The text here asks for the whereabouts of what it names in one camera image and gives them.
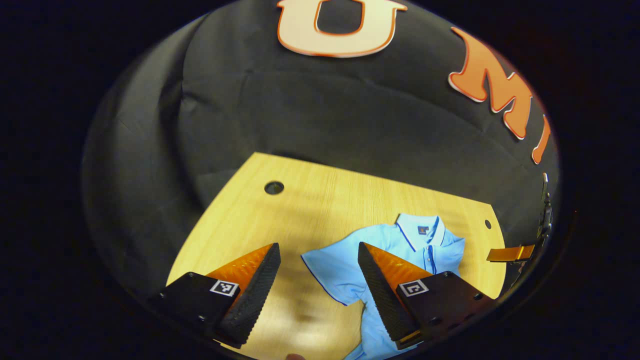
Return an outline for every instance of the black textured finger pad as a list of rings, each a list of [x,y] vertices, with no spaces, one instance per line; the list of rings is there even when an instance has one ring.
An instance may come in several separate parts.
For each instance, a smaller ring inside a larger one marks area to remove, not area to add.
[[[278,267],[280,247],[278,243],[274,243],[258,266],[247,289],[220,322],[219,331],[238,345],[245,344],[249,338],[249,333],[269,295]]]
[[[363,242],[358,247],[358,264],[391,340],[398,341],[418,330]]]

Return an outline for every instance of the wooden table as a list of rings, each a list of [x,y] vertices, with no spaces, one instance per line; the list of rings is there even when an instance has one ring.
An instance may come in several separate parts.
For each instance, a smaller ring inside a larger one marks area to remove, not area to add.
[[[282,182],[284,191],[267,194],[264,187],[271,181]],[[283,360],[289,352],[307,360],[339,360],[360,342],[362,302],[343,306],[331,299],[300,254],[362,227],[393,224],[400,213],[439,215],[452,233],[466,238],[462,278],[498,297],[506,264],[485,259],[489,249],[503,248],[504,240],[489,204],[261,153],[254,153],[211,202],[182,246],[167,284],[188,271],[208,274],[278,242],[282,263],[271,292],[247,344],[233,350],[265,360]]]

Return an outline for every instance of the table hole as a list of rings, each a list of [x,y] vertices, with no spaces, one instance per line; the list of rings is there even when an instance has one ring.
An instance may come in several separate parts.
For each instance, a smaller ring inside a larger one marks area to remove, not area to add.
[[[264,191],[270,195],[278,195],[284,190],[284,185],[280,181],[272,181],[264,186]]]

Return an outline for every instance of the polo shirt collar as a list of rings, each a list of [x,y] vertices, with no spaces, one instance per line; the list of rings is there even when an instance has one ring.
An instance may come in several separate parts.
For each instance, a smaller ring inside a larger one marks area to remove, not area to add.
[[[435,217],[418,217],[400,214],[396,225],[406,238],[413,251],[423,249],[427,245],[442,246],[445,227],[442,219]]]

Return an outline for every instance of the light blue polo shirt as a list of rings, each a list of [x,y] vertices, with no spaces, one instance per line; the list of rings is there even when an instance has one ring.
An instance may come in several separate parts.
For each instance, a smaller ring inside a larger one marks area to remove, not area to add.
[[[465,239],[447,230],[440,217],[400,214],[394,225],[359,229],[333,245],[302,254],[302,260],[326,292],[347,306],[364,303],[362,342],[345,360],[382,360],[414,349],[396,348],[382,323],[367,282],[358,266],[358,244],[363,241],[403,258],[432,274],[450,271],[460,276],[458,265]]]

